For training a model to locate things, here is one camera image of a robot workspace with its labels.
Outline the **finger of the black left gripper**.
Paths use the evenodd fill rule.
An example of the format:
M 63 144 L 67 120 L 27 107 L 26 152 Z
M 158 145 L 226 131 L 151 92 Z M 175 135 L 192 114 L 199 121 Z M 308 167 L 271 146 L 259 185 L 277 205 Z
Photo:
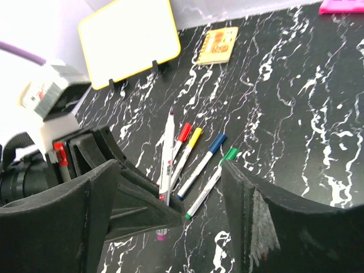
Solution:
M 119 149 L 108 126 L 81 129 L 68 135 L 68 172 L 71 179 L 115 159 L 120 166 L 126 157 Z
M 158 228 L 182 225 L 184 205 L 171 197 L 165 205 L 159 188 L 138 169 L 122 168 L 105 241 L 111 242 Z

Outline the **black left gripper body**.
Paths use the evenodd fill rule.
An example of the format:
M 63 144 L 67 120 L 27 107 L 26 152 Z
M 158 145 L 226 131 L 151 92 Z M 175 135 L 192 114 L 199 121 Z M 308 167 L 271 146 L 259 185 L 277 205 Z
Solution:
M 16 151 L 34 144 L 27 133 L 20 133 L 1 147 L 1 204 L 6 205 L 70 181 L 72 159 L 67 143 L 54 141 L 50 151 L 36 150 L 16 160 Z

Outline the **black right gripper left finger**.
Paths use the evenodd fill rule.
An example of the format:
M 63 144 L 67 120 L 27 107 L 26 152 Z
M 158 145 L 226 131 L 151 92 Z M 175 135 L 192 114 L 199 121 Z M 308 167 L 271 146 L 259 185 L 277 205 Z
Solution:
M 97 272 L 118 163 L 1 207 L 1 272 Z

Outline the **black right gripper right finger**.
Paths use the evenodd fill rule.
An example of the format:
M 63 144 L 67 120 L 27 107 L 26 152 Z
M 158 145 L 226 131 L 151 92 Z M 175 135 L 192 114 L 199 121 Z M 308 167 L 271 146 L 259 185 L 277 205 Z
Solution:
M 236 272 L 362 272 L 363 206 L 298 196 L 232 160 L 222 165 Z

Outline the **white magenta marker pen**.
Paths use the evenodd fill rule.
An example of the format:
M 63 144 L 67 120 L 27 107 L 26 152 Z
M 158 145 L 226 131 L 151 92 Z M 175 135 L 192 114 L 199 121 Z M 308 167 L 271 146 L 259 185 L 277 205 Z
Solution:
M 164 131 L 161 180 L 159 187 L 159 200 L 162 201 L 166 206 L 169 205 L 169 197 L 170 197 L 169 189 L 172 177 L 174 133 L 175 133 L 174 114 L 173 110 L 170 109 Z

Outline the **white green marker pen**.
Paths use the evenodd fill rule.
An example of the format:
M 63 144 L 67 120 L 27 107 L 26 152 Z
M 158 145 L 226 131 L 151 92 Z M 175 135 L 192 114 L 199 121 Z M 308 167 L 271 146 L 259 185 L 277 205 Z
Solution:
M 202 205 L 204 200 L 207 198 L 210 191 L 214 188 L 214 186 L 217 184 L 218 180 L 221 177 L 222 167 L 219 166 L 216 170 L 216 172 L 212 175 L 212 177 L 209 179 L 207 184 L 204 186 L 203 191 L 200 193 L 198 198 L 195 200 L 195 202 L 192 204 L 192 206 L 188 209 L 185 217 L 186 219 L 190 220 L 197 212 L 199 207 Z

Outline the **white blue marker pen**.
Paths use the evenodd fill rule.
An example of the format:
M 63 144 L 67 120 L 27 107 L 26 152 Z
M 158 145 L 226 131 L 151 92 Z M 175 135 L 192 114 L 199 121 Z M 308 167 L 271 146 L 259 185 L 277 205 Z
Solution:
M 197 179 L 199 174 L 202 172 L 204 167 L 207 165 L 207 163 L 210 161 L 211 157 L 214 155 L 211 151 L 208 151 L 206 155 L 203 157 L 203 159 L 200 161 L 200 163 L 197 165 L 195 170 L 192 172 L 190 177 L 187 179 L 187 181 L 183 184 L 183 186 L 180 188 L 180 190 L 177 193 L 177 197 L 179 199 L 182 199 L 184 195 L 187 193 L 188 189 L 191 187 L 191 185 L 194 183 L 194 181 Z

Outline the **white yellow marker pen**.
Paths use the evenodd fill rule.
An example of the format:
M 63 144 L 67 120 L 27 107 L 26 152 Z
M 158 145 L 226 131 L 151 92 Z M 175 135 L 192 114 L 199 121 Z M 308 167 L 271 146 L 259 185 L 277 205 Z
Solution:
M 180 173 L 182 171 L 182 169 L 184 168 L 186 162 L 187 162 L 187 159 L 190 155 L 192 151 L 192 147 L 190 145 L 187 145 L 183 154 L 182 154 L 182 157 L 181 159 L 179 160 L 177 166 L 176 166 L 176 169 L 172 175 L 172 179 L 171 179 L 171 185 L 170 185 L 170 191 L 174 189 L 175 187 L 175 184 L 180 176 Z

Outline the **red pen cap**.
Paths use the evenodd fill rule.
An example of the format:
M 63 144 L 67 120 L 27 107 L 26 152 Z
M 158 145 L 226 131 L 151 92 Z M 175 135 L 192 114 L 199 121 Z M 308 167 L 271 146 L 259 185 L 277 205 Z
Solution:
M 184 143 L 189 138 L 191 131 L 192 131 L 192 125 L 189 122 L 187 122 L 184 125 L 183 129 L 181 130 L 177 141 Z

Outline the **magenta pen cap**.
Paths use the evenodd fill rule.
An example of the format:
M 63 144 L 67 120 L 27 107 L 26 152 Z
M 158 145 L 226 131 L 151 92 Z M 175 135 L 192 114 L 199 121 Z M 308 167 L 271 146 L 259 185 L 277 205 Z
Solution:
M 158 241 L 163 241 L 166 239 L 168 229 L 159 229 L 156 231 L 156 236 Z

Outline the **white red marker pen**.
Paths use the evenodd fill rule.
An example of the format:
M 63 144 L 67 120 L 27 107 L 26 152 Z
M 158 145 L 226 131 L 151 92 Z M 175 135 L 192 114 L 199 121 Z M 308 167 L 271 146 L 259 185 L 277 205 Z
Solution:
M 179 152 L 179 149 L 181 148 L 182 146 L 182 142 L 177 140 L 175 145 L 174 145 L 174 148 L 173 148 L 173 157 L 172 157 L 172 160 L 175 160 L 175 157 L 177 156 L 178 152 Z

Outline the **green pen cap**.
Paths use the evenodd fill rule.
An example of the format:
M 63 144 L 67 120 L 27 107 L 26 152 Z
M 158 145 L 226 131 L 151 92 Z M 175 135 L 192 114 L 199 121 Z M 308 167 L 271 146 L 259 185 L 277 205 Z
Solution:
M 222 166 L 223 162 L 226 160 L 234 160 L 239 153 L 239 149 L 230 148 L 230 150 L 225 154 L 225 156 L 220 161 L 220 166 Z

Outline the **yellow pen cap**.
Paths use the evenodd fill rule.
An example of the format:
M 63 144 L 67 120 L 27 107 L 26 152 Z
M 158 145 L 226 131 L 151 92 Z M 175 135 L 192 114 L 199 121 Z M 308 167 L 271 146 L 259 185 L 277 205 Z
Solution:
M 190 147 L 191 149 L 194 148 L 194 146 L 195 146 L 198 138 L 200 137 L 201 133 L 202 133 L 202 128 L 197 127 L 194 130 L 194 132 L 193 132 L 193 134 L 192 134 L 192 136 L 191 136 L 191 138 L 190 138 L 187 146 Z

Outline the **blue pen cap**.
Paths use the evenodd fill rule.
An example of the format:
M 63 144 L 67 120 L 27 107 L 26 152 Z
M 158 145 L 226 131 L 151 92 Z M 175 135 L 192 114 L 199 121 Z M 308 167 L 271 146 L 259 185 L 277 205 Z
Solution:
M 209 146 L 209 152 L 214 154 L 220 148 L 220 146 L 223 144 L 226 138 L 227 136 L 225 134 L 219 133 Z

